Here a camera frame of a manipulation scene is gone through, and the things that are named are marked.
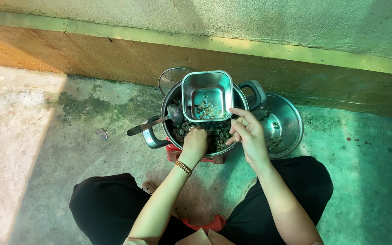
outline concrete floor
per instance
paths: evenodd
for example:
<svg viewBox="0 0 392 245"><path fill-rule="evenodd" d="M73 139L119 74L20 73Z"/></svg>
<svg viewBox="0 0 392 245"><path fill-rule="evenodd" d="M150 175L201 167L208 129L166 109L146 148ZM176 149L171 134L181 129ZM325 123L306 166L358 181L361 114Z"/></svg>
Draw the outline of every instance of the concrete floor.
<svg viewBox="0 0 392 245"><path fill-rule="evenodd" d="M0 244L91 244L68 208L85 178L129 172L159 185L173 166L165 150L125 132L162 100L155 87L0 67ZM334 183L318 225L325 243L392 244L392 118L298 108L305 133L289 157L317 158ZM100 128L115 133L103 141ZM177 213L195 224L227 215L254 176L240 147L223 165L201 163Z"/></svg>

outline gold bracelet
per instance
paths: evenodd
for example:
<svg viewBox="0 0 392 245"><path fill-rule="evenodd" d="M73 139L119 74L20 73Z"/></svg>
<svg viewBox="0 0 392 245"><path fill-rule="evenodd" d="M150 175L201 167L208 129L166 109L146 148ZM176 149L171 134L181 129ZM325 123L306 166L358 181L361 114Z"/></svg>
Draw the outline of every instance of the gold bracelet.
<svg viewBox="0 0 392 245"><path fill-rule="evenodd" d="M184 170L184 172L190 178L190 175L192 175L193 171L186 164L183 164L181 161L176 161L175 165L182 168L182 170Z"/></svg>

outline square metal container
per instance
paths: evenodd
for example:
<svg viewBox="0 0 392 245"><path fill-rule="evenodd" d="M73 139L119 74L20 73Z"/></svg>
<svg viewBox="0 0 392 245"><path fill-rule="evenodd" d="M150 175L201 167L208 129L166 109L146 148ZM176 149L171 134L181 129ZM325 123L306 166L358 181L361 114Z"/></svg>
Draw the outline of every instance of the square metal container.
<svg viewBox="0 0 392 245"><path fill-rule="evenodd" d="M210 106L213 114L204 116L196 113L197 106ZM231 76L225 71L201 71L187 74L182 79L182 111L191 122L216 122L231 117L229 108L234 107Z"/></svg>

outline metal spoon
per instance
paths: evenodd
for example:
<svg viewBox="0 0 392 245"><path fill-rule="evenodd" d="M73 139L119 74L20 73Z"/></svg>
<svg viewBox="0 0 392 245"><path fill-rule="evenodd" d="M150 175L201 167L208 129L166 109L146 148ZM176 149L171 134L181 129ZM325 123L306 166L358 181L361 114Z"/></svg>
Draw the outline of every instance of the metal spoon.
<svg viewBox="0 0 392 245"><path fill-rule="evenodd" d="M174 104L168 104L167 105L167 116L160 118L158 120L152 121L152 122L148 122L142 125L138 125L135 126L134 128L126 131L126 135L128 136L133 136L136 135L138 133L141 133L145 130L147 130L148 128L157 125L163 121L166 121L167 119L171 119L174 123L181 125L182 121L184 121L184 114L182 113L182 110L179 109L178 106L174 105Z"/></svg>

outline black pot handle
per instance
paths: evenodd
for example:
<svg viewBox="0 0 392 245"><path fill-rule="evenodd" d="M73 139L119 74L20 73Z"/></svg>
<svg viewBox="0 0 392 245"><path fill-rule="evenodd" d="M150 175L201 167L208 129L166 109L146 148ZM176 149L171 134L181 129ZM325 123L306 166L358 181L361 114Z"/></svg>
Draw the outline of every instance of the black pot handle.
<svg viewBox="0 0 392 245"><path fill-rule="evenodd" d="M267 103L266 92L264 91L263 86L261 86L261 84L258 81L256 80L244 81L240 83L238 87L240 89L250 88L252 92L255 94L255 104L249 106L250 112L264 106Z"/></svg>
<svg viewBox="0 0 392 245"><path fill-rule="evenodd" d="M149 118L148 120L144 121L143 123L149 123L155 120L160 119L159 115L153 116ZM161 147L165 147L170 144L170 141L168 140L159 140L157 137L155 137L154 130L152 130L152 127L149 129L143 131L143 137L145 138L146 144L148 144L149 148L152 149L157 149Z"/></svg>

